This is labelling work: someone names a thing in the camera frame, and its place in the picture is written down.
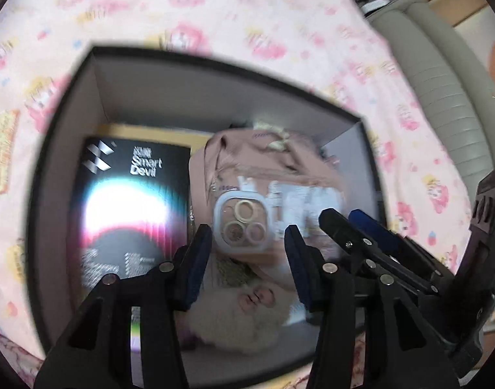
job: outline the box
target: box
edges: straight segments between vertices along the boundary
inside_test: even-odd
[[[348,210],[360,208],[385,223],[379,177],[360,118],[276,78],[212,59],[137,48],[90,51],[52,119],[30,194],[29,297],[46,352],[75,307],[65,273],[66,241],[85,139],[106,123],[215,133],[255,121],[310,136],[326,156],[339,160]],[[312,359],[318,332],[307,322],[295,323],[283,329],[275,347],[253,356],[213,347],[184,352],[189,384],[244,387],[289,372]],[[139,364],[133,355],[138,379]]]

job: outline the plush toy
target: plush toy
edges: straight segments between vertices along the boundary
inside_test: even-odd
[[[201,293],[185,322],[205,343],[253,354],[277,342],[295,300],[296,293],[257,279],[243,287]]]

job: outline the screw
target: screw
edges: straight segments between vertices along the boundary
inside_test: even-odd
[[[377,267],[377,265],[375,264],[375,262],[373,260],[371,260],[371,259],[366,259],[365,262],[366,262],[366,265],[370,269],[375,269]]]
[[[174,270],[174,264],[172,262],[163,262],[159,265],[161,272],[171,272]]]
[[[334,264],[324,264],[323,270],[327,273],[336,273],[337,272],[337,266]]]
[[[391,275],[381,275],[380,280],[384,285],[391,285],[395,282]]]
[[[105,285],[112,285],[116,282],[117,276],[114,273],[107,273],[103,278],[101,278],[101,282]]]

